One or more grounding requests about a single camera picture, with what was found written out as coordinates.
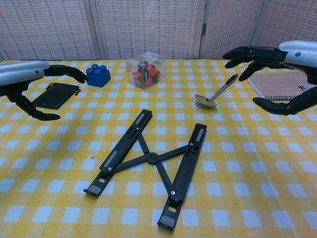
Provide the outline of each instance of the robotic hand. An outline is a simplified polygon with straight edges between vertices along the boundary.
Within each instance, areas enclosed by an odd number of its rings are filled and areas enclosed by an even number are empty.
[[[230,60],[225,65],[226,68],[251,62],[240,75],[239,81],[244,81],[256,71],[269,67],[304,72],[308,83],[317,85],[317,42],[288,41],[281,43],[278,48],[242,46],[227,52],[223,58]],[[253,102],[272,114],[295,115],[317,104],[317,87],[298,95],[289,103],[273,103],[264,98],[254,98]]]
[[[45,61],[27,61],[19,63],[0,64],[0,97],[7,96],[29,116],[39,120],[60,119],[56,114],[45,114],[22,95],[31,82],[44,76],[68,75],[80,83],[87,81],[87,76],[77,68],[65,65],[49,65]]]

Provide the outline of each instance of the silver spoon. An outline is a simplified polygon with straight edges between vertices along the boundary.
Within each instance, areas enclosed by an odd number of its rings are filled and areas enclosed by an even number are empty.
[[[195,98],[196,100],[203,104],[206,107],[209,108],[214,108],[217,106],[217,103],[214,102],[214,100],[216,99],[216,97],[218,97],[224,90],[226,90],[226,88],[228,88],[231,84],[233,84],[237,79],[238,79],[239,75],[235,74],[233,76],[231,76],[227,82],[210,98],[206,98],[202,95],[199,94],[195,94]]]

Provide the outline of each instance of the black pouch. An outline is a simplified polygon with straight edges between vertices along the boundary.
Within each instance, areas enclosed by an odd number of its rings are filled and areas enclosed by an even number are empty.
[[[50,83],[46,91],[36,98],[32,104],[39,108],[59,109],[73,94],[80,92],[79,86]]]

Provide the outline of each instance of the black foldable stand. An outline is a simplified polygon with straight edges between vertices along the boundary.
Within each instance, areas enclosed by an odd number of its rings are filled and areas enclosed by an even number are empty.
[[[169,230],[173,230],[176,226],[180,209],[195,169],[207,126],[197,123],[187,145],[158,155],[157,153],[151,153],[149,151],[142,135],[142,130],[145,128],[151,117],[151,111],[141,111],[105,161],[101,164],[100,173],[91,185],[87,189],[84,189],[84,191],[90,195],[99,196],[115,173],[145,161],[150,164],[154,164],[158,169],[159,175],[168,194],[168,199],[158,221],[158,225]],[[137,139],[139,140],[144,155],[122,163],[124,157],[127,155]],[[176,173],[174,182],[171,183],[162,161],[181,154],[184,154],[184,156]],[[174,208],[176,211],[171,211],[169,207]]]

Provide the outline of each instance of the spoon handle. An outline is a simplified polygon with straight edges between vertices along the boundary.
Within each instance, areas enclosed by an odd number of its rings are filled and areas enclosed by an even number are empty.
[[[238,74],[231,76],[227,82],[210,98],[210,101],[215,100],[226,88],[233,84],[238,78]]]

